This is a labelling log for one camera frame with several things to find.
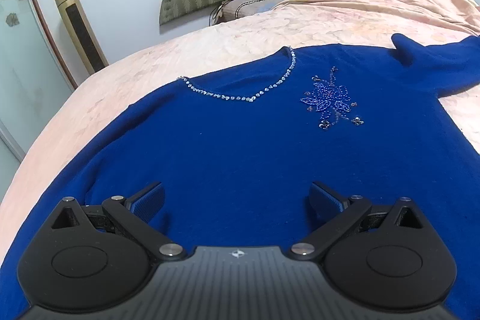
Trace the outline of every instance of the bed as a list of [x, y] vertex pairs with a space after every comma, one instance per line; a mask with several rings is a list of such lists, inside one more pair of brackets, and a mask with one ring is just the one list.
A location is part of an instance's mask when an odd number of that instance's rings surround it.
[[[394, 33], [423, 45], [457, 42], [480, 35], [480, 10], [468, 0], [288, 0], [274, 10], [142, 50], [92, 75], [34, 142], [0, 204], [0, 259], [69, 161], [130, 104], [156, 88], [179, 75], [198, 76], [262, 58], [284, 45], [391, 48]], [[480, 87], [440, 102], [480, 152]]]

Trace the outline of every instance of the mattress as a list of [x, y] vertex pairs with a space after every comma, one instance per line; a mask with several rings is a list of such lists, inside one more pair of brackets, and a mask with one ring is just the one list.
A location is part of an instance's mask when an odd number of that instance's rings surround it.
[[[291, 0], [276, 9], [137, 52], [92, 75], [34, 142], [0, 204], [0, 262], [33, 205], [63, 167], [106, 125], [156, 88], [243, 64], [284, 45], [330, 43], [393, 47], [402, 33], [423, 45], [480, 34], [468, 0]], [[480, 151], [480, 88], [440, 102]]]

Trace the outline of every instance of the blue shirt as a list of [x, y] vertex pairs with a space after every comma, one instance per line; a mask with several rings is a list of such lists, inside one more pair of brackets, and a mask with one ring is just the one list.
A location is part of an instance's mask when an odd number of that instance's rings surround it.
[[314, 180], [375, 203], [412, 197], [457, 262], [447, 306], [477, 319], [480, 159], [438, 97], [479, 83], [480, 39], [392, 41], [396, 49], [299, 48], [293, 69], [283, 48], [131, 105], [62, 170], [22, 225], [0, 269], [0, 319], [27, 307], [16, 265], [61, 197], [100, 204], [160, 181], [166, 202], [151, 224], [184, 247], [286, 248], [321, 223], [307, 202]]

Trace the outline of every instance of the beaded flower embellishment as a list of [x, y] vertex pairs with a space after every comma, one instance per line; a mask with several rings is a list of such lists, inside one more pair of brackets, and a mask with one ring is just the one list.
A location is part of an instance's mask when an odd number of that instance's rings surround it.
[[327, 130], [335, 125], [341, 118], [351, 121], [355, 125], [362, 125], [363, 121], [360, 117], [350, 119], [346, 116], [351, 112], [351, 108], [357, 106], [356, 102], [351, 102], [349, 92], [345, 86], [335, 86], [335, 72], [337, 67], [330, 70], [330, 81], [320, 79], [313, 76], [313, 91], [307, 91], [307, 97], [300, 101], [307, 104], [307, 110], [312, 112], [315, 110], [320, 113], [319, 128]]

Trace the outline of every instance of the blue textured gripper pad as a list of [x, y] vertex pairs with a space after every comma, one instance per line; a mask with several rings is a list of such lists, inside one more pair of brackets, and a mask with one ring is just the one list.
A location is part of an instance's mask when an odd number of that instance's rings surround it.
[[132, 202], [130, 211], [146, 223], [155, 216], [165, 202], [165, 190], [162, 184], [158, 184], [150, 191]]
[[321, 187], [312, 184], [310, 186], [309, 201], [312, 208], [323, 221], [327, 222], [344, 211], [340, 200], [327, 193]]

